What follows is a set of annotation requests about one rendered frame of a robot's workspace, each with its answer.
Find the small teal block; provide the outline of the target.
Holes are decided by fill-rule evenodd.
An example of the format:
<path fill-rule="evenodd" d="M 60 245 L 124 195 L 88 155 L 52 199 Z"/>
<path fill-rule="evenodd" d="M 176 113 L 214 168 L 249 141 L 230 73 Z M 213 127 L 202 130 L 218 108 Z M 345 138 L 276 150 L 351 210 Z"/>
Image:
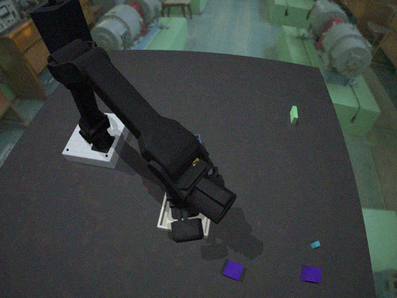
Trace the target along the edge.
<path fill-rule="evenodd" d="M 319 243 L 319 241 L 316 241 L 316 242 L 313 242 L 311 244 L 311 246 L 312 246 L 312 248 L 316 248 L 317 246 L 320 246 L 320 243 Z"/>

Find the purple cube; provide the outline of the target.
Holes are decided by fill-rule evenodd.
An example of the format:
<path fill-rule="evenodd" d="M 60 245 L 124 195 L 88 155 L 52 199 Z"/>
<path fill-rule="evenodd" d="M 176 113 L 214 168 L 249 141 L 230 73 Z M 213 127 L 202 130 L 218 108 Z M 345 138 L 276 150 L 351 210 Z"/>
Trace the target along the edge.
<path fill-rule="evenodd" d="M 229 260 L 226 264 L 225 270 L 222 275 L 234 279 L 236 281 L 239 280 L 241 272 L 243 270 L 244 265 L 235 263 L 234 261 Z"/>
<path fill-rule="evenodd" d="M 303 282 L 311 282 L 311 283 L 320 283 L 321 282 L 321 269 L 315 268 L 311 266 L 305 266 L 302 270 L 301 281 Z"/>

